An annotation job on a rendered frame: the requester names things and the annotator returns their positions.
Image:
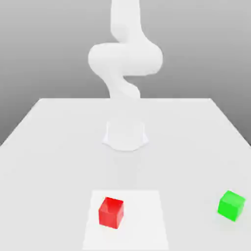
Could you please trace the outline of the small red cube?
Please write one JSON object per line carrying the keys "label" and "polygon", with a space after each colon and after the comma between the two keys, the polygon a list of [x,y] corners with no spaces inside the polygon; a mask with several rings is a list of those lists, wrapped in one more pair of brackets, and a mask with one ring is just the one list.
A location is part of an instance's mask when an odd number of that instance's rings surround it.
{"label": "small red cube", "polygon": [[124,216],[124,201],[105,197],[98,213],[100,225],[118,229]]}

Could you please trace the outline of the small green cube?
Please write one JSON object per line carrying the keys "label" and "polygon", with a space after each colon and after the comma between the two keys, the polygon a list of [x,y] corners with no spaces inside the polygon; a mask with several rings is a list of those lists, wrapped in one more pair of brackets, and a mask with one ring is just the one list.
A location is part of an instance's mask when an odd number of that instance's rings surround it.
{"label": "small green cube", "polygon": [[217,212],[227,219],[235,222],[241,215],[246,199],[230,190],[221,197]]}

